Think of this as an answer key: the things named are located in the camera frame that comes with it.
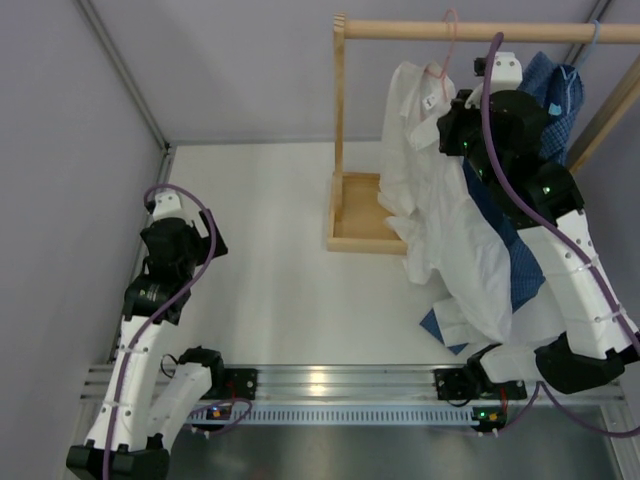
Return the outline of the white shirt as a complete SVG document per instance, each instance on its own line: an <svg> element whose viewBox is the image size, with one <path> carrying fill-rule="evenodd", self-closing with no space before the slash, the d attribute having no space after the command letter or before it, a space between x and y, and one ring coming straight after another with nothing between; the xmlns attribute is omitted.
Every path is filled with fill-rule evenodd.
<svg viewBox="0 0 640 480"><path fill-rule="evenodd" d="M378 203L407 245L409 280L442 283L445 294L421 327L450 350L505 343L512 330L511 266L504 241L471 197L462 157L440 152L437 121L450 110L453 82L437 63L401 63L393 73L382 128Z"/></svg>

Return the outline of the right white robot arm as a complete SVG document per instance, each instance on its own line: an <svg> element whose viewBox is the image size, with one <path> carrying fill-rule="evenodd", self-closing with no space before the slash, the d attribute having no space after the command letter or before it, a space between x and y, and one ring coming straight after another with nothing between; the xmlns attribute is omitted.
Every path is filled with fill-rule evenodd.
<svg viewBox="0 0 640 480"><path fill-rule="evenodd" d="M463 89L437 122L441 152L470 163L533 254L560 310L557 339L491 345L471 357L465 384L478 397L511 381L543 381L574 394L618 379L639 359L639 331L599 262L574 178L540 154L547 119L525 92Z"/></svg>

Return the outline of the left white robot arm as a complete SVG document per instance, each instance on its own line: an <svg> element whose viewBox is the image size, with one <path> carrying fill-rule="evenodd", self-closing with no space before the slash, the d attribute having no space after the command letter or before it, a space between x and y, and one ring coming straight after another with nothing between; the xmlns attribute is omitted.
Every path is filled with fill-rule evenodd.
<svg viewBox="0 0 640 480"><path fill-rule="evenodd" d="M180 357L160 396L153 395L193 284L228 252L211 212L199 215L206 237L177 214L155 216L140 234L147 254L125 291L112 376L86 439L66 458L79 479L166 478L172 446L196 402L225 390L220 353L194 347Z"/></svg>

